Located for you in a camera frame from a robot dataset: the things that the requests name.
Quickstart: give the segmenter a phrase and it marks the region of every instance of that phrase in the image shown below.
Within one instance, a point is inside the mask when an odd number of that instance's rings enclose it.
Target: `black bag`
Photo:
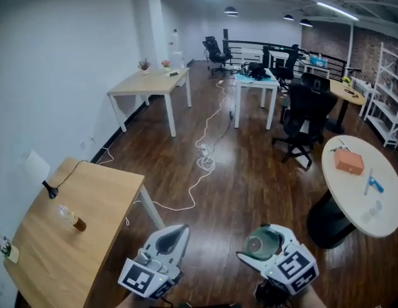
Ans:
[[[251,62],[244,66],[243,70],[247,76],[255,79],[256,81],[260,81],[263,78],[270,78],[270,75],[266,74],[263,64]]]

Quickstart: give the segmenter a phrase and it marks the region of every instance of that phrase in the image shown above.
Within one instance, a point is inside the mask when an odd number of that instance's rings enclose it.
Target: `black table base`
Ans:
[[[337,133],[339,135],[345,133],[345,128],[342,126],[343,119],[346,114],[347,107],[349,102],[347,100],[343,100],[342,108],[340,109],[340,113],[338,116],[338,120],[335,121],[334,119],[329,119],[326,122],[326,129],[333,133]]]
[[[345,237],[356,229],[339,209],[329,190],[309,211],[306,224],[313,242],[325,249],[341,245]]]

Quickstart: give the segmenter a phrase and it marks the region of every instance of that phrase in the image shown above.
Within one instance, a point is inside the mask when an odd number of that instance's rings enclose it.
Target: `black office chair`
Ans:
[[[282,159],[285,163],[290,157],[304,155],[309,163],[307,168],[312,165],[312,159],[305,150],[304,146],[313,149],[316,142],[323,143],[323,129],[326,117],[335,106],[338,98],[331,92],[316,91],[302,83],[291,83],[289,86],[290,109],[284,113],[283,130],[288,137],[273,138],[272,145],[277,141],[288,144],[288,152]],[[309,121],[308,133],[300,132],[305,121]],[[300,153],[293,153],[298,148]]]
[[[320,75],[303,73],[300,82],[316,91],[330,91],[330,80]]]
[[[299,58],[299,49],[296,47],[293,50],[289,51],[289,58],[283,66],[278,66],[274,68],[270,68],[272,74],[279,81],[281,87],[287,89],[288,85],[286,84],[286,80],[293,79],[293,68],[297,59]]]
[[[203,45],[205,46],[206,50],[209,52],[209,60],[214,63],[221,63],[219,67],[211,69],[209,66],[207,69],[211,72],[211,76],[215,72],[222,72],[225,75],[225,72],[230,72],[233,74],[231,70],[224,68],[223,66],[226,64],[227,60],[232,58],[232,54],[230,51],[225,55],[224,53],[220,52],[218,42],[214,37],[205,37],[205,41],[202,41]]]

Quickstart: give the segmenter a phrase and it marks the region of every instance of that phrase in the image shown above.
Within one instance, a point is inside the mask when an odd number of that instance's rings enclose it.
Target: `orange box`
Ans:
[[[336,169],[361,175],[365,168],[361,155],[339,148],[334,152],[334,165]]]

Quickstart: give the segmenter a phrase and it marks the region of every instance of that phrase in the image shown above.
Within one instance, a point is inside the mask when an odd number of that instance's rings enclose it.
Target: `brick wall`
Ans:
[[[312,22],[312,25],[313,28],[303,27],[302,29],[302,48],[347,60],[350,26],[330,22]],[[370,82],[373,86],[379,67],[382,42],[386,49],[398,54],[398,40],[396,38],[376,31],[354,27],[350,66],[362,69],[358,78]],[[390,63],[388,58],[385,58],[385,63]],[[398,63],[395,63],[391,70],[398,73]],[[383,76],[381,82],[384,83],[387,78],[390,78],[392,88],[398,94],[398,81],[392,80],[391,76]],[[391,98],[387,100],[387,103],[393,110],[398,106]]]

